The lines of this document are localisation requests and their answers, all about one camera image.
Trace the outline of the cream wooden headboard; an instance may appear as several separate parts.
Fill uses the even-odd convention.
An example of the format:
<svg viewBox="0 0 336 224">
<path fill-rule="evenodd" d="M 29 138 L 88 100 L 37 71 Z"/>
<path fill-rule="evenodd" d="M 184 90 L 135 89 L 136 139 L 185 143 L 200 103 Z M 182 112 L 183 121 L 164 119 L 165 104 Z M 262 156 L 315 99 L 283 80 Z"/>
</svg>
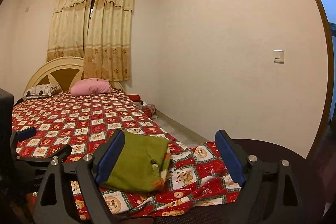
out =
<svg viewBox="0 0 336 224">
<path fill-rule="evenodd" d="M 72 86 L 83 79 L 85 78 L 84 59 L 82 57 L 59 57 L 47 62 L 35 72 L 26 85 L 24 93 L 27 89 L 42 84 L 59 84 L 62 92 L 70 92 Z M 115 90 L 125 91 L 117 81 L 110 82 L 110 85 L 112 92 Z"/>
</svg>

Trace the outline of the white wall light switch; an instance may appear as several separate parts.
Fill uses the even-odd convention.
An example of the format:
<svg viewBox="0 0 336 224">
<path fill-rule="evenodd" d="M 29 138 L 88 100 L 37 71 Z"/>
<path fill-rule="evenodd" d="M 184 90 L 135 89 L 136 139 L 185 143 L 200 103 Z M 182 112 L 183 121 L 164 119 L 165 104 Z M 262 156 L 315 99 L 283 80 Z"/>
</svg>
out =
<svg viewBox="0 0 336 224">
<path fill-rule="evenodd" d="M 274 63 L 283 64 L 284 59 L 284 50 L 274 50 L 273 51 L 273 61 Z"/>
</svg>

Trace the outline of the pink pillow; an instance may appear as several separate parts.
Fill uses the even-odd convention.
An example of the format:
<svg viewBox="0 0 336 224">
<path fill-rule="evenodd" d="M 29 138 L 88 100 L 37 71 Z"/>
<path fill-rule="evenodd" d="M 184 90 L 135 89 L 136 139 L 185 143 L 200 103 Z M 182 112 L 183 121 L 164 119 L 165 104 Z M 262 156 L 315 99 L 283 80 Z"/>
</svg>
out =
<svg viewBox="0 0 336 224">
<path fill-rule="evenodd" d="M 110 93 L 112 91 L 110 82 L 103 79 L 83 79 L 77 81 L 70 89 L 71 96 L 88 96 Z"/>
</svg>

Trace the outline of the red box on floor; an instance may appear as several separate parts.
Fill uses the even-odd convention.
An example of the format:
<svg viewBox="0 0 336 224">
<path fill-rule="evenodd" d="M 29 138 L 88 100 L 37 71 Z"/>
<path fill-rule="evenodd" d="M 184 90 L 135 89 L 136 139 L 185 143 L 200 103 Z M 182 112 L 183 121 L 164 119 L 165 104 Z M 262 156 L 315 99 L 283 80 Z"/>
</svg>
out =
<svg viewBox="0 0 336 224">
<path fill-rule="evenodd" d="M 142 110 L 149 118 L 153 118 L 155 116 L 155 105 L 143 102 L 141 97 L 137 94 L 128 94 L 127 96 L 137 106 L 137 108 Z"/>
</svg>

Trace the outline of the red patterned bed quilt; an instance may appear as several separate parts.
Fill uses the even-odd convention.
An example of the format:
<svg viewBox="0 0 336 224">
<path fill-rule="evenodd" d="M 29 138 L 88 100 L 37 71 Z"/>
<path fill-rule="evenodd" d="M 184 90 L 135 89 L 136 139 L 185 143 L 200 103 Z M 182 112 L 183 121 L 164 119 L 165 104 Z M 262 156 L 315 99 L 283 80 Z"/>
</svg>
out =
<svg viewBox="0 0 336 224">
<path fill-rule="evenodd" d="M 20 156 L 47 157 L 68 144 L 72 148 L 70 162 L 93 153 L 117 129 L 167 139 L 171 162 L 162 191 L 135 194 L 102 190 L 109 209 L 118 216 L 177 216 L 196 206 L 233 203 L 240 192 L 214 142 L 188 145 L 181 135 L 156 124 L 136 108 L 120 90 L 79 97 L 60 93 L 26 100 L 15 106 L 12 124 L 17 131 L 29 127 L 37 130 L 34 137 L 18 143 Z"/>
</svg>

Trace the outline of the green orange striped sweater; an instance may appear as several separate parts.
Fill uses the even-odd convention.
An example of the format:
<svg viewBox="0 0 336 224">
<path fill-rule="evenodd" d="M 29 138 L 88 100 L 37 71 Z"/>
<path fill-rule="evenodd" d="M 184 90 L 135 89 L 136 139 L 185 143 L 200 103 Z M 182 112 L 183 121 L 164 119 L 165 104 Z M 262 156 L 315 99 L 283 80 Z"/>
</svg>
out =
<svg viewBox="0 0 336 224">
<path fill-rule="evenodd" d="M 169 141 L 122 130 L 115 134 L 98 163 L 96 182 L 129 193 L 163 190 L 170 164 Z"/>
</svg>

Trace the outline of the beige patterned curtain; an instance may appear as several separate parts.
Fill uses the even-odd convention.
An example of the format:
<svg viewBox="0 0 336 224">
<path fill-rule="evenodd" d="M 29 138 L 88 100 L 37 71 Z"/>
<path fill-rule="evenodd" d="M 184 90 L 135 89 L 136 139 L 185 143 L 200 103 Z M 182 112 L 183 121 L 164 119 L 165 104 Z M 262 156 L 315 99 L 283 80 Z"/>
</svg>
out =
<svg viewBox="0 0 336 224">
<path fill-rule="evenodd" d="M 57 0 L 52 14 L 47 61 L 84 56 L 92 0 Z"/>
<path fill-rule="evenodd" d="M 95 0 L 84 44 L 84 77 L 130 79 L 134 0 Z"/>
</svg>

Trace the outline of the grey patterned pillow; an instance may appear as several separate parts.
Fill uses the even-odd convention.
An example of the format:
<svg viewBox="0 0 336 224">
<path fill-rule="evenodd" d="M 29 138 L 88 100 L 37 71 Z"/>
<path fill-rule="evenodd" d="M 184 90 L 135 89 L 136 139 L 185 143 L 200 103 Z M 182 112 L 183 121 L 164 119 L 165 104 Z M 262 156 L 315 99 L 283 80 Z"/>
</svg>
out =
<svg viewBox="0 0 336 224">
<path fill-rule="evenodd" d="M 59 84 L 42 84 L 27 89 L 23 98 L 25 100 L 48 98 L 61 91 L 62 88 Z"/>
</svg>

